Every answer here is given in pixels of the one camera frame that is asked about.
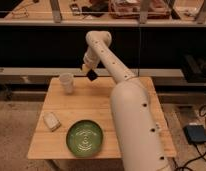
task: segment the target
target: black cable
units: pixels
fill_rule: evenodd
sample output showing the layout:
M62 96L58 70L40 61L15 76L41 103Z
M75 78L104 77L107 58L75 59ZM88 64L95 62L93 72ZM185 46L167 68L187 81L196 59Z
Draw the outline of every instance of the black cable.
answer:
M142 48L142 32L141 32L141 26L138 26L139 28L139 52L138 52L138 77L140 76L140 64L141 64L141 48Z
M199 151L199 148L197 145L194 145L194 147L196 148L197 152L199 153L199 155L202 155L202 153Z
M199 153L199 156L196 158L193 158L191 160L188 160L183 166L177 167L175 168L175 171L184 171L185 169L189 170L189 171L193 171L191 168L189 168L187 165L189 165L190 163L199 160L199 159L204 159L204 157L206 156L206 146L205 146L205 152L203 154Z
M203 112L203 110L205 110L205 109L206 109L206 105L203 105L199 108L199 116L204 117L204 119L205 119L204 120L205 121L205 129L206 129L206 111Z

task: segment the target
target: tabletop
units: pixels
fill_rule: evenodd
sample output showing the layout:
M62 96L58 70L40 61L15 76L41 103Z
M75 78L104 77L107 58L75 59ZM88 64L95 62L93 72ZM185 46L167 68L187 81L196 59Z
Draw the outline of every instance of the tabletop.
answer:
M150 77L140 77L151 98L151 111L160 126L160 137L168 157L176 156L176 150L162 112L157 93ZM69 128L79 120L97 122L103 130L101 151L94 158L121 158L110 110L109 96L115 86L111 77L99 77L89 81L86 77L74 78L74 92L67 95L58 78L51 80L42 111L34 132L29 159L75 159L66 145ZM61 127L50 132L43 121L46 112L53 112Z

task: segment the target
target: box on shelf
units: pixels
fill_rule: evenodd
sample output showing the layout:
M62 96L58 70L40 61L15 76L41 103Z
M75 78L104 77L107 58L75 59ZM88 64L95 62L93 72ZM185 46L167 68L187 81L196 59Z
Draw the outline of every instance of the box on shelf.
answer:
M137 18L140 15L140 0L110 0L109 12L114 18ZM166 19L171 13L163 0L151 0L148 18Z

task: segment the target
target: paper cup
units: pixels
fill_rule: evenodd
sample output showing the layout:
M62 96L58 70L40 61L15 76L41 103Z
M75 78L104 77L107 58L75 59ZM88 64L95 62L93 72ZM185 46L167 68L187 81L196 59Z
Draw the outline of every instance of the paper cup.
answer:
M59 80L67 94L71 94L74 89L74 75L71 73L60 74Z

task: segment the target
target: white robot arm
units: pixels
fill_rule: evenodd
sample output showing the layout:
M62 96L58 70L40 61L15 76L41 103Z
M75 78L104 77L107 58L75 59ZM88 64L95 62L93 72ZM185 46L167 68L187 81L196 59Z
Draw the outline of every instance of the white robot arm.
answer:
M170 171L150 112L149 95L139 78L108 48L111 35L91 31L83 70L94 70L100 60L117 85L111 93L111 111L126 171Z

